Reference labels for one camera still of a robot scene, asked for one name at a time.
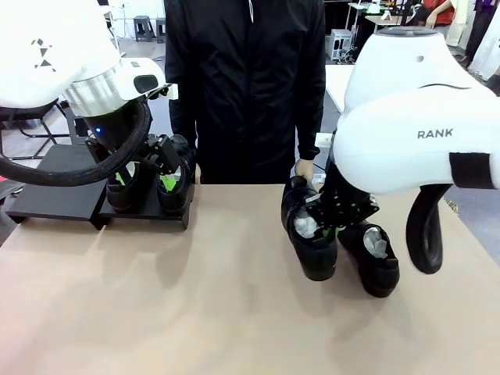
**white drawstring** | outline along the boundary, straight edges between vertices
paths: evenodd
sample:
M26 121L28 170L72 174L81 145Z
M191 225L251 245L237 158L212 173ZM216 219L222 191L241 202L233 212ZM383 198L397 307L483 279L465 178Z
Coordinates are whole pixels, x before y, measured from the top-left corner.
M248 6L250 7L250 20L252 20L252 23L253 23L253 4L252 4L252 0L248 0Z

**black band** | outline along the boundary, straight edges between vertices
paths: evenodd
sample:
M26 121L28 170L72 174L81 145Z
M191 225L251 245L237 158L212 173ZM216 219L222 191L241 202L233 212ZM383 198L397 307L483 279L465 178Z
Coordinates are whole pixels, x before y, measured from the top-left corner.
M459 188L495 189L491 179L490 154L450 152L453 182Z

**person in black jacket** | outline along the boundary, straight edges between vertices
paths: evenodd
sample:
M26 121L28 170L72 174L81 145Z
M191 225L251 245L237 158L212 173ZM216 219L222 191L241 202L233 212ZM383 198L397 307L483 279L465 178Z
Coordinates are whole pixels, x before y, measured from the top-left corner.
M280 184L313 177L325 91L321 0L166 1L166 81L175 134L204 184Z

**shoe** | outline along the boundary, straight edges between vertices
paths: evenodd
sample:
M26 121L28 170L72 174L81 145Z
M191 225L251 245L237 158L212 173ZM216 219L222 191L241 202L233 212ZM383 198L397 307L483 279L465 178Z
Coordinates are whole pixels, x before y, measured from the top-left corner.
M165 213L183 213L189 203L193 200L195 185L195 150L189 147L188 141L181 135L173 135L170 138L173 148L180 157L180 180L176 182L171 191L167 191L165 184L158 177L156 179L156 190L158 200Z
M128 184L122 185L116 176L110 177L106 185L106 198L109 204L118 213L133 209L142 202L138 197L144 196L148 192L154 176L155 173L152 170L137 163L134 175Z
M305 200L317 194L317 190L305 178L292 177L283 191L281 223L288 233L304 274L310 280L325 281L334 275L337 262L334 231L325 235L320 228L313 238L304 238L297 233L294 225L298 212L305 208Z
M364 245L363 238L371 228L377 228L381 239L387 242L385 248L387 256L383 259L372 255ZM339 231L337 238L358 263L359 277L365 290L374 297L389 296L399 281L399 263L385 230L375 224L362 221Z

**person in red shirt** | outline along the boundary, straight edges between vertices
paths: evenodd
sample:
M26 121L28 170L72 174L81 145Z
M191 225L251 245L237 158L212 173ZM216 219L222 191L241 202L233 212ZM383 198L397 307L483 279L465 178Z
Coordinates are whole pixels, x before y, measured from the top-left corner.
M448 27L452 24L455 16L452 0L423 0L423 6L430 10L425 26L441 29L437 31L440 31L446 37Z

